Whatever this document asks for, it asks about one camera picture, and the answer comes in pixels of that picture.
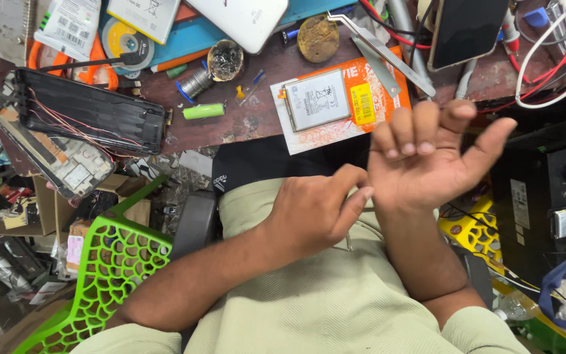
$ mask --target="hand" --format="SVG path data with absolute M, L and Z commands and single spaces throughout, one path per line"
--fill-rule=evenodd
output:
M 333 177 L 287 178 L 272 213 L 260 225 L 276 249 L 294 262 L 336 245 L 359 218 L 374 188 L 366 171 L 344 165 Z M 351 188 L 360 187 L 347 199 Z
M 433 210 L 475 187 L 517 125 L 510 118 L 496 120 L 460 156 L 462 135 L 476 115 L 470 101 L 452 101 L 442 113 L 435 103 L 422 102 L 412 111 L 394 110 L 389 124 L 377 125 L 368 157 L 375 207 Z

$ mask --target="green cylindrical battery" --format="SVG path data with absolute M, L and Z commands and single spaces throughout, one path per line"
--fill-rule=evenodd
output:
M 176 76 L 182 74 L 182 72 L 185 70 L 187 70 L 187 64 L 183 64 L 171 69 L 167 69 L 165 72 L 167 73 L 170 79 L 173 79 Z
M 182 111 L 185 119 L 200 119 L 207 117 L 217 117 L 224 115 L 224 103 L 214 103 L 212 105 L 200 105 L 193 108 L 187 108 Z

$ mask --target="small bottle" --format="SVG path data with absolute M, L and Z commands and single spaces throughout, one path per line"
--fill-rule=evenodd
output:
M 494 311 L 495 315 L 504 321 L 526 321 L 536 317 L 540 312 L 538 304 L 518 290 L 504 297 Z

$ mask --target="white power bank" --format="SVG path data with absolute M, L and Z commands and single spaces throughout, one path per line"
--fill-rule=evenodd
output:
M 288 0 L 191 0 L 188 3 L 251 54 L 261 52 L 289 6 Z

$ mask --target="wooden table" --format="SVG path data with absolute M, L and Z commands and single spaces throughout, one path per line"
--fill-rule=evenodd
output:
M 542 5 L 545 0 L 526 0 L 522 3 L 522 12 Z M 350 31 L 340 26 L 340 48 L 333 58 L 322 64 L 308 62 L 299 53 L 296 45 L 283 47 L 278 36 L 273 36 L 260 55 L 250 56 L 247 60 L 246 70 L 240 79 L 229 83 L 215 83 L 214 86 L 197 97 L 199 104 L 227 102 L 226 115 L 212 117 L 203 120 L 185 120 L 182 116 L 182 108 L 193 105 L 188 103 L 176 89 L 176 79 L 169 79 L 161 72 L 151 74 L 145 72 L 140 79 L 142 83 L 141 93 L 143 97 L 152 102 L 160 103 L 165 108 L 174 110 L 174 120 L 168 127 L 161 151 L 178 152 L 188 149 L 200 148 L 230 142 L 258 139 L 272 135 L 281 134 L 281 127 L 274 101 L 272 99 L 270 85 L 283 82 L 294 77 L 310 74 L 316 70 L 327 68 L 361 56 L 357 47 L 350 39 Z M 397 45 L 395 40 L 389 42 L 389 46 Z M 517 56 L 519 63 L 530 50 L 531 44 L 521 39 L 521 50 Z M 0 80 L 4 77 L 7 67 L 6 62 L 0 60 Z M 202 64 L 200 60 L 189 63 L 189 69 L 177 79 L 184 79 Z M 526 75 L 537 77 L 554 66 L 554 62 L 544 49 L 539 49 L 533 56 Z M 247 86 L 263 69 L 267 78 L 261 84 L 257 93 L 243 107 L 235 103 L 235 88 L 238 85 Z M 462 66 L 448 68 L 430 75 L 436 88 L 434 101 L 441 105 L 447 104 L 455 95 L 457 83 L 462 75 Z M 515 95 L 517 72 L 508 61 L 507 53 L 502 45 L 498 45 L 495 51 L 479 59 L 478 65 L 473 73 L 467 98 L 476 102 L 497 100 Z M 13 165 L 19 171 L 26 171 L 30 164 L 26 159 L 18 162 L 13 159 Z

